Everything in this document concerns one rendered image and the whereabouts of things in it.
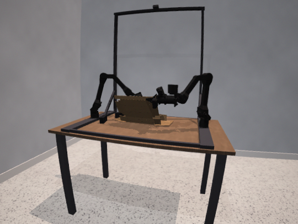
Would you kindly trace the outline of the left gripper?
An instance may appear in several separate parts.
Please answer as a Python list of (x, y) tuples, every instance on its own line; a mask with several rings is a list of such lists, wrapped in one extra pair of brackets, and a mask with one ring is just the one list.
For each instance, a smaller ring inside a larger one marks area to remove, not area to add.
[[(155, 98), (156, 97), (156, 98)], [(155, 96), (153, 96), (153, 98), (146, 98), (147, 101), (152, 103), (152, 107), (153, 109), (158, 107), (158, 104), (167, 104), (167, 94), (164, 97), (158, 98), (158, 95), (155, 94)], [(157, 102), (158, 100), (158, 102)]]

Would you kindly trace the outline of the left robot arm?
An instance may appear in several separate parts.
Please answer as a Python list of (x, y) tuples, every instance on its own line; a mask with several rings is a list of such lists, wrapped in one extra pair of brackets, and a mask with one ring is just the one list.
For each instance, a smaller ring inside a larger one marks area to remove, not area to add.
[[(200, 118), (199, 126), (200, 128), (209, 128), (209, 120), (211, 119), (209, 115), (209, 110), (207, 108), (207, 101), (209, 96), (209, 86), (212, 82), (213, 75), (211, 73), (203, 73), (202, 76), (194, 76), (193, 79), (189, 82), (185, 90), (183, 90), (180, 94), (178, 93), (178, 85), (168, 84), (168, 95), (167, 103), (174, 104), (174, 107), (178, 105), (180, 102), (181, 104), (185, 104), (188, 100), (190, 92), (196, 86), (199, 81), (202, 81), (203, 90), (201, 95), (201, 104), (197, 107), (197, 114)], [(162, 89), (162, 91), (161, 91)], [(156, 89), (158, 93), (158, 98), (164, 97), (166, 94), (163, 91), (162, 87), (158, 87)], [(177, 95), (175, 97), (175, 94)], [(177, 103), (178, 102), (178, 103)], [(205, 121), (207, 120), (207, 121)]]

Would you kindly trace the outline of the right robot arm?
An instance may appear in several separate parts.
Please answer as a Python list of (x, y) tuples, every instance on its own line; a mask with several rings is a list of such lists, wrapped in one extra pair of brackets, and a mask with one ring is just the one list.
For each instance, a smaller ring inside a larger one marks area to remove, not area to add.
[(118, 79), (118, 77), (115, 74), (101, 73), (100, 74), (100, 78), (99, 78), (99, 87), (98, 87), (97, 96), (96, 96), (96, 99), (95, 99), (95, 101), (93, 103), (92, 108), (90, 109), (90, 111), (91, 111), (91, 117), (90, 118), (92, 118), (92, 119), (99, 118), (99, 113), (98, 113), (97, 110), (101, 107), (101, 103), (102, 102), (100, 103), (100, 99), (101, 99), (101, 96), (102, 96), (102, 91), (103, 91), (104, 83), (107, 80), (107, 78), (112, 78), (123, 89), (124, 93), (127, 96), (139, 96), (139, 97), (142, 97), (141, 92), (136, 93), (134, 95), (134, 93), (128, 87), (126, 87), (121, 82), (121, 80)]

